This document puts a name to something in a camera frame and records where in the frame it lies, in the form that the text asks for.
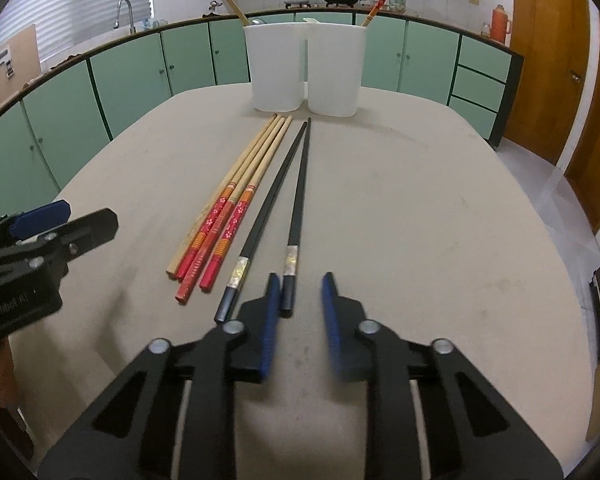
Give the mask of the person's left hand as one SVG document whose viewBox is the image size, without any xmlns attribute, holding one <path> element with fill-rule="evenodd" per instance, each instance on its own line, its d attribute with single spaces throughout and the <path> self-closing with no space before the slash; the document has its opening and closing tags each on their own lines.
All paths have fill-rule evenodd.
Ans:
<svg viewBox="0 0 600 480">
<path fill-rule="evenodd" d="M 0 407 L 14 411 L 19 408 L 12 349 L 7 338 L 0 340 Z"/>
</svg>

